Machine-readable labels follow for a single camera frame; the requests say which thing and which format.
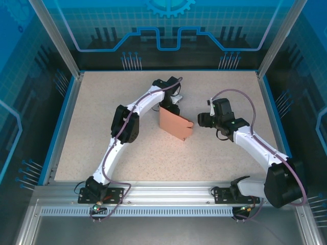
aluminum frame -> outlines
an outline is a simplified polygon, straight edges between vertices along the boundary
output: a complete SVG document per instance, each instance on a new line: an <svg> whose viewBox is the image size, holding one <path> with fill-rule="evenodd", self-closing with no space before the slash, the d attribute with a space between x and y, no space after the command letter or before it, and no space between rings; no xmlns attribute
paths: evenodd
<svg viewBox="0 0 327 245"><path fill-rule="evenodd" d="M46 32L49 34L51 40L59 51L63 61L66 63L68 69L75 78L79 78L80 70L72 57L65 41L63 40L56 24L50 16L47 8L45 7L42 0L29 0L35 13L42 22Z"/></svg>
<svg viewBox="0 0 327 245"><path fill-rule="evenodd" d="M259 69L259 78L262 79L266 74L268 68L270 67L272 61L276 57L279 49L282 47L285 39L287 38L288 34L290 33L294 23L296 22L298 16L300 15L303 7L305 6L307 0L295 0L293 3L290 11L288 12L287 16L285 17L278 33L276 34L269 50L264 57Z"/></svg>
<svg viewBox="0 0 327 245"><path fill-rule="evenodd" d="M307 0L296 0L290 12L284 20L281 29L276 35L270 49L267 52L259 68L259 85L267 107L268 115L271 120L273 132L279 150L285 152L281 134L278 132L277 123L273 116L272 108L269 103L268 93L263 84L263 76L268 70L271 62L279 51L282 43L287 37L288 32L293 27L297 17L301 13ZM35 12L40 18L46 31L57 47L60 55L67 64L69 70L77 80L69 95L67 109L64 114L62 125L55 143L54 153L51 156L50 165L44 185L36 186L26 216L20 230L16 244L32 244L35 232L40 219L40 213L43 206L53 207L81 207L90 205L77 204L77 197L73 192L75 184L72 183L55 183L48 184L50 173L56 169L59 162L65 134L67 133L70 119L74 110L81 79L78 80L80 71L70 54L64 40L62 39L57 27L55 26L49 12L40 0L30 0ZM208 206L241 206L241 205L216 205L209 190L213 186L229 187L229 182L132 182L130 194L125 197L124 204L126 207L144 207L144 206L180 206L180 207L208 207ZM318 228L314 222L311 209L308 205L296 208L299 222L302 227L303 235L307 244L323 244Z"/></svg>
<svg viewBox="0 0 327 245"><path fill-rule="evenodd" d="M75 79L72 91L69 94L67 108L63 116L62 125L57 136L53 155L48 169L48 178L55 173L57 168L65 135L67 133L69 123L73 114L74 106L78 96L81 79ZM277 123L274 118L273 110L269 101L269 96L263 79L258 79L261 92L264 98L267 112L271 120L272 129L276 136L279 150L285 152L281 134L279 133ZM125 197L121 207L139 208L139 207L241 207L243 205L217 205L214 202L210 190L214 186L229 187L230 182L130 182L132 188ZM77 195L73 192L76 183L59 183L55 181L48 182L44 180L45 186L36 186L33 192L29 208L26 213L16 245L32 244L35 232L39 223L40 213L43 207L67 207L80 208L90 207L88 204L78 204ZM322 237L314 222L311 209L308 205L296 208L301 225L303 236L307 244L320 245L323 244Z"/></svg>

cardboard piece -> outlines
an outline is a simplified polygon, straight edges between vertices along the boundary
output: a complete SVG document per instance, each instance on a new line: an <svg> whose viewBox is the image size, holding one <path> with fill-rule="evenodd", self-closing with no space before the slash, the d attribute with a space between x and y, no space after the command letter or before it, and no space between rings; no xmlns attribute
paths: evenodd
<svg viewBox="0 0 327 245"><path fill-rule="evenodd" d="M175 115L162 107L159 109L159 126L161 129L183 141L192 135L193 132L193 122Z"/></svg>

enclosure floor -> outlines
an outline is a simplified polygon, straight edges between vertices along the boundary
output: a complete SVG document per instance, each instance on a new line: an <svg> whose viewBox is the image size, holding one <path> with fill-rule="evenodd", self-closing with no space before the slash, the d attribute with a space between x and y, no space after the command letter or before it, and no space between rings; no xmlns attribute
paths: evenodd
<svg viewBox="0 0 327 245"><path fill-rule="evenodd" d="M82 181L99 166L109 144L118 105L142 96L156 79L183 77L181 116L194 122L193 134L181 141L159 128L159 114L150 110L140 120L139 136L124 151L112 178L117 181L230 181L264 177L260 165L231 141L220 141L216 130L200 128L197 115L209 112L207 100L226 88L247 93L256 108L254 130L273 147L276 142L254 71L127 71L86 72L76 101L55 181ZM252 108L235 92L229 99L235 117L249 123Z"/></svg>

white robotic arm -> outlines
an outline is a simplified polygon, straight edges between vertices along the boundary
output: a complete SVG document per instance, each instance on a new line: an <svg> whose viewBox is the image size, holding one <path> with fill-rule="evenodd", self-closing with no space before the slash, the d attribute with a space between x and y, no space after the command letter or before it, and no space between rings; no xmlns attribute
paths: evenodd
<svg viewBox="0 0 327 245"><path fill-rule="evenodd" d="M156 90L160 90L160 88L157 86L151 86L151 88L145 93L145 94L149 93L150 95L147 96L146 98L144 98L143 100L141 100L140 103L135 107L134 112L138 114L139 118L142 118L144 116L144 114L147 111L149 111L153 106L155 106L156 104L158 104L164 100L165 92L164 91L154 92ZM172 104L176 104L181 99L182 99L182 96L178 95L178 94L174 94L173 96L171 96ZM129 104L127 106L127 109L129 111L131 111L136 102L137 101L135 101L132 104ZM110 143L109 143L108 149L106 151L106 154L108 153L109 149L113 145L114 145L114 147L110 151L110 153L108 154L108 157L106 159L105 159L105 156L103 157L99 167L93 174L93 178L95 181L97 181L98 183L102 183L103 185L106 185L109 183L109 181L102 174L102 168L104 167L106 176L109 179L111 179L114 168L116 167L124 149L129 144L130 143L121 143L121 141L119 139L117 139L115 142L114 137L112 137L110 139Z"/></svg>
<svg viewBox="0 0 327 245"><path fill-rule="evenodd" d="M124 149L138 136L139 119L158 103L161 107L179 115L176 103L182 99L178 89L180 81L181 79L175 77L170 77L166 82L158 79L138 100L128 106L117 107L111 125L112 138L108 149L99 167L85 184L85 187L99 200L109 184L109 179Z"/></svg>
<svg viewBox="0 0 327 245"><path fill-rule="evenodd" d="M267 174L266 179L244 176L232 181L230 192L235 200L244 196L267 198L274 207L279 208L302 197L298 182L287 167L281 164L285 161L303 180L301 162L292 161L287 155L270 146L251 130L244 119L235 119L228 99L210 99L208 105L211 106L211 111L198 115L199 125L221 131L221 134L227 137L223 140L229 139L245 149Z"/></svg>

glass panel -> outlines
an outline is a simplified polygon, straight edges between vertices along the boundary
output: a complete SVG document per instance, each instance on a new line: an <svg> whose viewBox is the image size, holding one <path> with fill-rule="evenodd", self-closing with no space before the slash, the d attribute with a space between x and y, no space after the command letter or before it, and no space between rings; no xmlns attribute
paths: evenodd
<svg viewBox="0 0 327 245"><path fill-rule="evenodd" d="M28 1L0 1L0 39L0 244L15 244L71 74Z"/></svg>
<svg viewBox="0 0 327 245"><path fill-rule="evenodd" d="M293 0L44 1L80 69L257 69Z"/></svg>
<svg viewBox="0 0 327 245"><path fill-rule="evenodd" d="M266 74L291 153L304 162L309 197L327 192L326 10L326 1L307 2ZM311 206L324 213L322 203Z"/></svg>

